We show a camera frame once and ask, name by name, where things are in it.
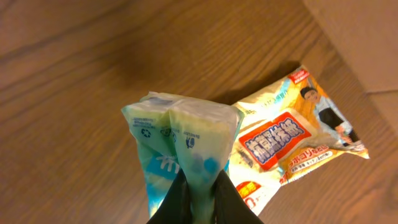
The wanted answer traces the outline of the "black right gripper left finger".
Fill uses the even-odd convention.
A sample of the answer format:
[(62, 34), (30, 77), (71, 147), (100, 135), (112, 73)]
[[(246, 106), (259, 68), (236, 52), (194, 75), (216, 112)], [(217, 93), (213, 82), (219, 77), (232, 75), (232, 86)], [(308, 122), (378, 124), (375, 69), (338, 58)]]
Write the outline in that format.
[(190, 193), (183, 170), (179, 170), (160, 208), (147, 224), (190, 224)]

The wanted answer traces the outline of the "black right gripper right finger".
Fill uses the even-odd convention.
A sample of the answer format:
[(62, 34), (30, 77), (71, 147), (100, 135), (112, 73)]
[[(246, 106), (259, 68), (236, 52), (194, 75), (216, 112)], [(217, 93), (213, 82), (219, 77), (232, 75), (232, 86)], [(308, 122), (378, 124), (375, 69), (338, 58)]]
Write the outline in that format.
[(264, 224), (244, 203), (224, 170), (215, 182), (216, 224)]

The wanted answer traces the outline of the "small teal white packet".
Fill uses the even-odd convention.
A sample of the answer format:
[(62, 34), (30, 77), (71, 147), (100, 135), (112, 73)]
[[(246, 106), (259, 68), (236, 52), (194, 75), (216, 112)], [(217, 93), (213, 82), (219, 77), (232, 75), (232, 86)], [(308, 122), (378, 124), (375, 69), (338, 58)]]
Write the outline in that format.
[(228, 168), (243, 113), (230, 105), (156, 92), (121, 111), (136, 140), (150, 216), (183, 171), (194, 223), (211, 223), (215, 204), (211, 187)]

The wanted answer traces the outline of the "white blue snack bag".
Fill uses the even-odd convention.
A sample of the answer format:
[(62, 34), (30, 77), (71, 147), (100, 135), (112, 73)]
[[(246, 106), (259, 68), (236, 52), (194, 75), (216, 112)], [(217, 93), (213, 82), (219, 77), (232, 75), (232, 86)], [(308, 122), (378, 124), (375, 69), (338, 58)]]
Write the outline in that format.
[(348, 153), (368, 159), (350, 122), (303, 66), (237, 101), (244, 113), (229, 177), (259, 215), (283, 185)]

